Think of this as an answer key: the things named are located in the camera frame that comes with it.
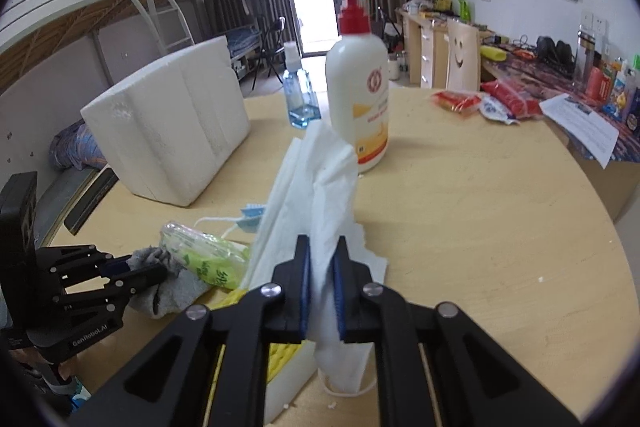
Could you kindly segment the left hand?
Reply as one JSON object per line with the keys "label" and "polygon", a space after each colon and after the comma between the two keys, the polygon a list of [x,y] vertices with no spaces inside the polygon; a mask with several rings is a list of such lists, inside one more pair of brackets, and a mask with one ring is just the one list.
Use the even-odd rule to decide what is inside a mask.
{"label": "left hand", "polygon": [[76,395],[80,387],[77,379],[78,358],[52,363],[43,358],[35,348],[11,350],[10,355],[28,380],[38,389],[54,395]]}

